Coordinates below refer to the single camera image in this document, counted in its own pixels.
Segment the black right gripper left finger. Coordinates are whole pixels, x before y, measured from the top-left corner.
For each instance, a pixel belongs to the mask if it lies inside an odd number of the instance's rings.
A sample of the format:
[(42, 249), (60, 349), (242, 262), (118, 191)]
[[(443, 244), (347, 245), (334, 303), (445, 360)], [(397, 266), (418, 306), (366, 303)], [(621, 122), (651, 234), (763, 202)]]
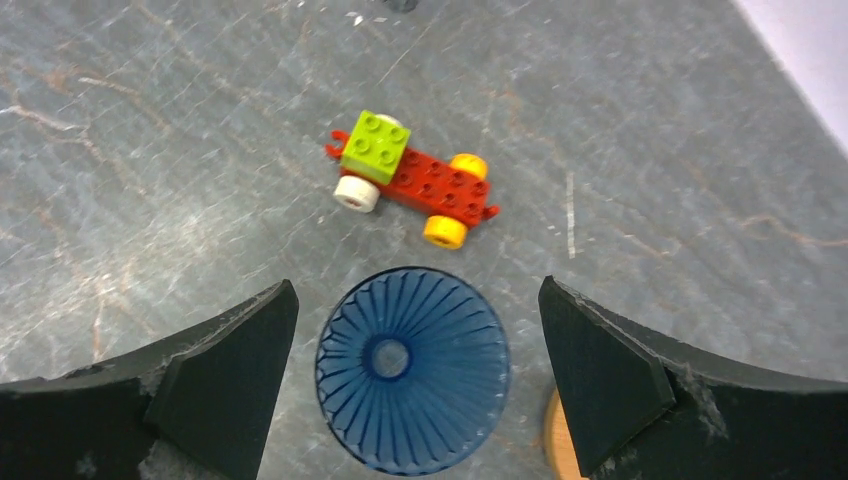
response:
[(158, 452), (257, 476), (299, 301), (278, 282), (129, 353), (1, 387), (5, 479), (140, 479)]

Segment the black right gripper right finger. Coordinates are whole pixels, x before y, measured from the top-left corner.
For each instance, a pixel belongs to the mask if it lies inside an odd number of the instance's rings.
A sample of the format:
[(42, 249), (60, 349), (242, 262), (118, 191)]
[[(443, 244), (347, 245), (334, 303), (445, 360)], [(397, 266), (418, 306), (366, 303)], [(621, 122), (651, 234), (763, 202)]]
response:
[(552, 277), (544, 337), (582, 475), (843, 479), (847, 386), (745, 364), (614, 313)]

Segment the wooden ring dripper stand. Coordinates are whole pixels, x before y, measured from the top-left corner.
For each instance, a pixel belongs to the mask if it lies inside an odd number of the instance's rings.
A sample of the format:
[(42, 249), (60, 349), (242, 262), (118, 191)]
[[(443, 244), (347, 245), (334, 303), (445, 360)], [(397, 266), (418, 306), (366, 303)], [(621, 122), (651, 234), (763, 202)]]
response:
[(557, 389), (548, 402), (543, 428), (543, 444), (548, 465), (558, 480), (586, 480), (577, 456)]

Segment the blue plastic coffee dripper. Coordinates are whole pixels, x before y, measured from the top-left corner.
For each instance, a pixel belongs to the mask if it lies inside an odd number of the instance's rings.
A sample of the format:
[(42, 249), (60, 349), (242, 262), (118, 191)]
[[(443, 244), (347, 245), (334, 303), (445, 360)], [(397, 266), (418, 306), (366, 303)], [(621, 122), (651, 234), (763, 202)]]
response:
[(510, 381), (495, 309), (463, 279), (424, 266), (352, 287), (315, 356), (331, 433), (363, 465), (401, 477), (435, 474), (474, 453), (497, 426)]

